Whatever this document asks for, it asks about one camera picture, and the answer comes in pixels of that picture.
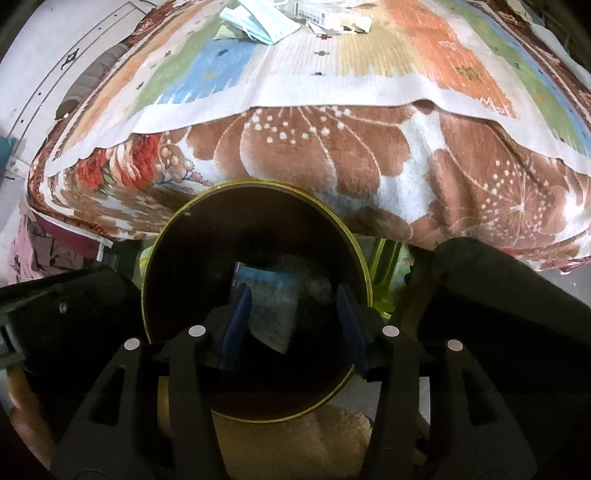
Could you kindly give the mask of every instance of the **black plastic part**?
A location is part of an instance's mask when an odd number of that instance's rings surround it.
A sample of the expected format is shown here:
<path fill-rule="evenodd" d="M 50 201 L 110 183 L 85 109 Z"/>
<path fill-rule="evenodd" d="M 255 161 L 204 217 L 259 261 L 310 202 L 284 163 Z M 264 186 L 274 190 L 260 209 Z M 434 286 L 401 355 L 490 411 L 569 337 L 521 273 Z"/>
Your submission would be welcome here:
<path fill-rule="evenodd" d="M 352 360 L 362 366 L 362 375 L 373 372 L 382 380 L 361 480 L 530 480 L 535 475 L 535 457 L 519 425 L 467 348 L 426 351 L 404 332 L 385 336 L 373 309 L 361 306 L 346 286 L 337 295 Z M 428 463 L 413 468 L 420 375 L 430 378 L 431 430 Z"/>
<path fill-rule="evenodd" d="M 469 238 L 437 247 L 432 272 L 440 287 L 419 341 L 456 338 L 478 359 L 536 457 L 536 480 L 590 479 L 590 307 Z"/>
<path fill-rule="evenodd" d="M 211 408 L 199 390 L 197 365 L 207 334 L 192 337 L 185 330 L 171 343 L 170 427 L 178 480 L 227 480 L 217 443 Z"/>
<path fill-rule="evenodd" d="M 361 480 L 410 479 L 413 471 L 422 352 L 420 345 L 404 334 L 388 340 L 392 345 L 391 363 L 382 381 Z"/>
<path fill-rule="evenodd" d="M 144 335 L 138 288 L 98 267 L 0 290 L 0 368 L 88 390 L 126 338 Z"/>
<path fill-rule="evenodd" d="M 146 248 L 145 243 L 137 240 L 123 240 L 114 242 L 110 248 L 103 250 L 101 264 L 124 275 L 128 279 L 134 277 L 138 255 Z"/>
<path fill-rule="evenodd" d="M 535 457 L 507 404 L 467 348 L 438 349 L 430 371 L 430 479 L 528 480 Z"/>
<path fill-rule="evenodd" d="M 150 385 L 146 350 L 143 344 L 131 351 L 122 346 L 99 375 L 51 463 L 58 480 L 158 478 L 139 451 L 147 421 L 140 414 L 148 410 L 146 403 L 156 412 L 155 394 L 151 394 L 156 385 Z M 121 375 L 117 391 L 118 382 L 113 379 Z"/>

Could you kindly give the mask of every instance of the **brown flower pattern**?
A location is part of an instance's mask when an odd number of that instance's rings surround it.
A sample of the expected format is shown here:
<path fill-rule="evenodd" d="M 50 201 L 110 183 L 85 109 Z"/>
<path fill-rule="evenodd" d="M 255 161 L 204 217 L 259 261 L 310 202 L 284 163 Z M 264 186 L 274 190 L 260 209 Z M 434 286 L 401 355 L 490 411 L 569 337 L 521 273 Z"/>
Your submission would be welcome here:
<path fill-rule="evenodd" d="M 408 132 L 427 124 L 434 130 L 421 134 L 441 140 L 421 150 Z M 391 188 L 388 179 L 419 167 L 422 180 L 408 177 L 415 183 L 402 188 L 420 189 L 430 200 L 410 216 L 400 208 L 404 192 L 393 197 L 384 189 Z M 401 107 L 253 108 L 134 135 L 60 175 L 62 181 L 44 180 L 50 196 L 36 191 L 41 210 L 71 209 L 79 225 L 113 238 L 157 234 L 186 200 L 214 184 L 266 179 L 315 194 L 365 235 L 429 249 L 472 236 L 535 268 L 567 268 L 591 255 L 588 176 L 521 147 L 497 124 L 424 100 Z M 124 207 L 107 207 L 112 197 Z"/>

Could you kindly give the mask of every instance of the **floral blanket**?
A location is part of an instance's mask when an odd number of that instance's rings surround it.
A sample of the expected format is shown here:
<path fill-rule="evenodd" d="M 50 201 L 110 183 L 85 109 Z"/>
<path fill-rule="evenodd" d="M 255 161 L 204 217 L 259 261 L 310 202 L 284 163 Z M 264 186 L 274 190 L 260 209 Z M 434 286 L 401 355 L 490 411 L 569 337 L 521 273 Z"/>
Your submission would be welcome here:
<path fill-rule="evenodd" d="M 529 35 L 526 22 L 505 4 L 492 6 L 553 63 L 562 88 L 576 89 L 577 107 L 591 98 Z M 175 8 L 169 2 L 150 13 L 128 41 L 157 32 Z M 269 179 L 311 192 L 365 235 L 428 249 L 472 236 L 538 269 L 572 266 L 591 255 L 587 175 L 520 146 L 496 122 L 449 113 L 428 100 L 254 107 L 185 128 L 132 134 L 46 176 L 46 163 L 59 154 L 60 138 L 75 118 L 56 124 L 34 160 L 28 199 L 47 216 L 111 239 L 157 235 L 184 202 L 212 185 Z"/>

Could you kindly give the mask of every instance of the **blanket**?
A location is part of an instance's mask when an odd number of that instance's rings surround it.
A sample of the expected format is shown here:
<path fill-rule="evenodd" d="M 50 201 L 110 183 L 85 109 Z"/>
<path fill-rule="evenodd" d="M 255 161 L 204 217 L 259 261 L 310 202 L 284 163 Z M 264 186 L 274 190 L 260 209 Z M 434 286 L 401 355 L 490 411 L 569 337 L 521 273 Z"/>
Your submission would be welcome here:
<path fill-rule="evenodd" d="M 356 233 L 473 236 L 538 269 L 591 255 L 591 93 L 506 4 L 379 0 L 361 10 L 368 35 L 302 29 L 273 47 L 213 40 L 215 4 L 169 2 L 138 26 L 48 136 L 33 208 L 142 239 L 213 185 L 268 179 Z"/>

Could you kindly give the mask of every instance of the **green object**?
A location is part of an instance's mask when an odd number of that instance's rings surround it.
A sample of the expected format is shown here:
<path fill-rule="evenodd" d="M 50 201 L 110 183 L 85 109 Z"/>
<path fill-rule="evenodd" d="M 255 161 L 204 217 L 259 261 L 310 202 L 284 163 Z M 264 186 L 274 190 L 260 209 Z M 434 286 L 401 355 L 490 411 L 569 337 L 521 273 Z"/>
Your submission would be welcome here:
<path fill-rule="evenodd" d="M 0 173 L 3 173 L 6 169 L 6 164 L 16 141 L 16 138 L 0 137 Z"/>
<path fill-rule="evenodd" d="M 411 272 L 413 262 L 413 256 L 402 242 L 375 240 L 369 276 L 374 290 L 374 308 L 385 320 L 389 320 L 406 291 L 404 277 Z"/>

